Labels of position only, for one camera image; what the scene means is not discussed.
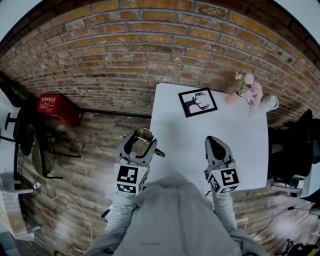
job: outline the brick wall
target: brick wall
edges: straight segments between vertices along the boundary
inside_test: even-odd
[[[44,0],[0,43],[0,70],[37,97],[151,114],[159,82],[231,93],[254,74],[280,107],[270,126],[320,118],[320,48],[267,0]]]

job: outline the white cable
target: white cable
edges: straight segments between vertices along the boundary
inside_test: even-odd
[[[66,195],[68,198],[70,198],[70,199],[79,207],[79,209],[81,210],[81,212],[82,212],[83,215],[86,217],[86,219],[87,219],[87,221],[88,221],[88,223],[89,223],[90,230],[91,230],[91,243],[90,243],[90,244],[92,245],[92,240],[93,240],[93,236],[94,236],[94,235],[93,235],[91,223],[90,223],[87,215],[85,214],[85,212],[84,212],[84,211],[82,210],[82,208],[79,206],[79,204],[77,204],[76,201],[73,200],[72,197],[71,197],[70,195],[68,195],[67,193],[60,193],[60,194],[58,194],[55,198],[51,198],[50,196],[48,196],[48,194],[47,194],[44,186],[42,186],[41,183],[37,183],[37,184],[39,184],[39,186],[41,186],[41,187],[43,188],[43,191],[44,191],[45,195],[46,195],[50,200],[56,200],[59,196],[61,196],[61,195]],[[71,256],[74,256],[74,255],[71,253],[71,251],[76,251],[76,252],[79,252],[79,253],[85,253],[85,251],[83,251],[83,250],[70,249],[70,250],[69,250],[69,253],[71,254]]]

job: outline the cable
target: cable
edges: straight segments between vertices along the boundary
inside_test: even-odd
[[[93,234],[93,231],[92,231],[91,223],[90,223],[90,220],[88,219],[87,215],[85,214],[85,212],[84,212],[84,211],[82,210],[82,208],[79,206],[79,204],[77,204],[76,201],[73,200],[72,197],[71,197],[70,195],[68,195],[67,193],[60,193],[60,194],[58,194],[55,198],[51,198],[50,196],[48,196],[48,194],[47,194],[44,186],[43,186],[41,183],[37,183],[37,184],[39,184],[39,186],[41,186],[41,187],[43,188],[43,191],[44,191],[45,195],[46,195],[50,200],[56,200],[59,196],[61,196],[61,195],[66,195],[68,198],[70,198],[70,199],[76,204],[76,206],[79,207],[79,209],[81,210],[81,212],[82,212],[83,215],[86,217],[86,220],[87,220],[88,223],[89,223],[90,230],[91,230],[91,243],[90,243],[90,244],[92,245],[92,240],[93,240],[94,234]],[[85,251],[83,251],[83,250],[70,249],[70,250],[69,250],[69,253],[71,254],[71,256],[73,256],[73,254],[71,253],[71,251],[76,251],[76,252],[79,252],[79,253],[85,253]]]
[[[291,210],[304,210],[304,211],[309,211],[309,209],[300,209],[300,208],[295,208],[295,206],[291,206],[287,209],[284,209],[283,211],[281,211],[280,213],[278,213],[269,223],[268,225],[266,225],[261,231],[259,231],[258,233],[256,233],[252,238],[255,238],[257,235],[259,235],[262,231],[264,231],[280,214],[282,214],[284,211],[291,211]]]

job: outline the black picture frame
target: black picture frame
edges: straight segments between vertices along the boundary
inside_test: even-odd
[[[205,109],[203,111],[199,111],[199,112],[195,112],[195,113],[189,113],[188,112],[188,109],[187,109],[187,106],[184,102],[184,99],[182,97],[182,95],[187,95],[187,94],[193,94],[193,93],[200,93],[200,92],[206,92],[206,93],[209,93],[209,96],[210,96],[210,99],[213,103],[213,106],[214,108],[210,108],[210,109]],[[211,112],[211,111],[216,111],[218,110],[218,107],[216,105],[216,102],[214,100],[214,97],[212,96],[211,94],[211,91],[209,88],[202,88],[202,89],[198,89],[198,90],[189,90],[189,91],[185,91],[185,92],[181,92],[178,94],[179,95],[179,98],[180,98],[180,101],[181,101],[181,104],[182,104],[182,107],[183,107],[183,110],[184,110],[184,113],[185,113],[185,117],[193,117],[193,116],[196,116],[196,115],[200,115],[200,114],[203,114],[203,113],[208,113],[208,112]]]

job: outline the red crate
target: red crate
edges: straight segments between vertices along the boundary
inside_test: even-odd
[[[80,126],[83,116],[82,109],[63,94],[42,94],[36,111],[72,126]]]

